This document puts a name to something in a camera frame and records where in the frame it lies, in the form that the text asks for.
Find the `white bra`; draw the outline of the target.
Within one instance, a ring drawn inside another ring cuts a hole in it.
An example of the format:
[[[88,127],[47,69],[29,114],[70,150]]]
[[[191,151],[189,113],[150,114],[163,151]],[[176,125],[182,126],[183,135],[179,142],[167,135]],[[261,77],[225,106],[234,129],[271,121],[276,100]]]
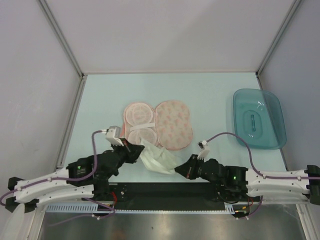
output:
[[[144,149],[139,158],[148,171],[173,175],[175,168],[182,163],[180,156],[172,154],[164,147],[158,148],[143,138],[140,144],[144,146]]]

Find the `pink floral mesh laundry bag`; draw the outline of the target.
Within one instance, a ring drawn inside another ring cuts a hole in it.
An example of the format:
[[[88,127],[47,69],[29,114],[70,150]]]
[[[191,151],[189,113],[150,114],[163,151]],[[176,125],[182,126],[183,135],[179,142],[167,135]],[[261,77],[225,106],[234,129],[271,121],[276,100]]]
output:
[[[131,103],[123,112],[121,135],[132,144],[146,140],[170,151],[182,150],[193,139],[190,110],[179,100],[167,100],[155,108],[145,102]]]

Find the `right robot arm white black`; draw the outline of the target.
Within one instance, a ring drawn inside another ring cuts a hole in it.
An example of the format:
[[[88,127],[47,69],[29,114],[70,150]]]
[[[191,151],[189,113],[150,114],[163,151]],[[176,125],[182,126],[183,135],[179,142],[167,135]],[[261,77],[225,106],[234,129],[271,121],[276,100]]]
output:
[[[224,166],[213,158],[204,161],[193,154],[174,170],[189,180],[208,181],[215,194],[227,202],[259,197],[320,204],[320,168],[316,165],[296,171],[260,172],[247,167]]]

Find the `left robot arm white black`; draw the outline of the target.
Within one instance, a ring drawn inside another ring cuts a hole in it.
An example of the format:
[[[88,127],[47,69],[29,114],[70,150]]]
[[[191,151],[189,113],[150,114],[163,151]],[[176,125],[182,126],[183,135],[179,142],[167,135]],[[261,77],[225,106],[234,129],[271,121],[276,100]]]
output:
[[[25,212],[51,203],[75,199],[105,200],[110,196],[109,179],[119,174],[124,164],[134,164],[144,150],[143,145],[132,144],[125,138],[121,144],[112,145],[103,153],[79,158],[51,174],[24,180],[11,177],[8,180],[10,197],[0,202],[13,212],[24,205]]]

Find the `teal translucent plastic basin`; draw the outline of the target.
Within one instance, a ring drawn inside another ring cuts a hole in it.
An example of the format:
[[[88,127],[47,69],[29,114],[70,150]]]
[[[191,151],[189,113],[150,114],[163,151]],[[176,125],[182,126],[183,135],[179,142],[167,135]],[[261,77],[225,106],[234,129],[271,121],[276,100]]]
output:
[[[234,132],[251,149],[278,150],[287,142],[279,99],[270,91],[242,88],[233,94]]]

